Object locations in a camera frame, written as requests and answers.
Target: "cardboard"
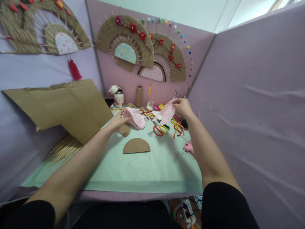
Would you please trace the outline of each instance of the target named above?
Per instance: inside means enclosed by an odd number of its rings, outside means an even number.
[[[127,137],[130,134],[130,126],[128,123],[124,123],[120,128],[118,129],[118,132],[123,135],[124,137]]]
[[[144,152],[150,152],[150,147],[149,144],[141,138],[131,139],[126,143],[123,149],[123,154]]]
[[[62,125],[83,145],[113,117],[91,79],[3,92],[32,119],[37,132]]]

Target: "lavender partition wall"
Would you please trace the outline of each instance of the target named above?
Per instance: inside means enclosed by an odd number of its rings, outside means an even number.
[[[216,36],[189,100],[261,228],[305,227],[305,5]]]
[[[76,13],[85,32],[91,36],[84,0],[66,0]],[[10,51],[7,40],[0,39],[0,50]],[[93,48],[71,54],[83,79],[91,78],[102,91]],[[23,87],[47,87],[72,81],[69,55],[54,56],[0,54],[0,90]],[[35,132],[34,123],[8,97],[0,93],[0,203],[8,200],[46,154],[66,133],[62,127]]]
[[[96,38],[100,29],[100,24],[106,20],[105,16],[111,16],[112,12],[114,15],[116,14],[124,14],[124,15],[132,15],[138,20],[142,20],[143,18],[146,20],[148,17],[154,17],[155,20],[158,20],[157,15],[146,15],[142,13],[138,13],[132,10],[127,10],[124,8],[120,8],[114,5],[110,5],[104,2],[100,2],[98,0],[87,0],[89,17],[92,24],[93,35]],[[167,25],[164,24],[164,20],[162,20],[161,27],[159,32],[168,36],[169,31],[169,23]],[[184,82],[159,82],[152,81],[152,93],[150,97],[148,97],[148,88],[151,80],[140,77],[135,73],[131,73],[116,64],[116,59],[112,58],[112,54],[103,52],[98,49],[97,53],[99,56],[99,63],[102,71],[106,96],[109,98],[113,98],[108,92],[108,88],[112,84],[119,85],[124,92],[125,101],[135,103],[136,98],[136,88],[137,86],[143,87],[143,99],[142,105],[146,105],[148,99],[153,100],[155,104],[167,103],[172,97],[173,93],[175,93],[175,89],[179,91],[179,94],[186,95],[188,88],[191,86],[196,73],[198,72],[202,60],[206,55],[213,38],[215,37],[214,33],[210,33],[204,30],[192,28],[186,25],[175,23],[177,26],[176,32],[170,33],[170,38],[176,43],[177,46],[180,47],[183,54],[187,55],[189,51],[192,52],[191,55],[193,59],[186,62],[186,68],[192,68],[192,71],[187,72],[186,81]]]

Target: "white thermos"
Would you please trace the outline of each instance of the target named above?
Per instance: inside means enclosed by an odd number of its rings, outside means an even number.
[[[112,85],[109,88],[109,92],[114,95],[115,106],[120,108],[124,103],[124,94],[122,89],[118,85]]]
[[[116,107],[120,108],[123,106],[124,94],[121,89],[117,90],[117,92],[114,94],[114,101]]]

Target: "pink glue gun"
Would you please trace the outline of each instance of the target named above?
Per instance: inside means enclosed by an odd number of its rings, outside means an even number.
[[[195,155],[194,155],[194,150],[193,150],[193,145],[192,145],[192,141],[191,141],[191,140],[188,141],[188,142],[185,144],[185,146],[183,147],[183,149],[184,149],[185,151],[187,151],[187,152],[190,152],[193,156],[195,156]]]

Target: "black sleeve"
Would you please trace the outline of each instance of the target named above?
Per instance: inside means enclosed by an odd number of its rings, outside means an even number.
[[[233,186],[213,182],[203,191],[202,228],[259,228],[245,197]]]
[[[53,206],[43,200],[35,200],[17,209],[6,221],[4,228],[53,229],[55,224],[55,210]]]

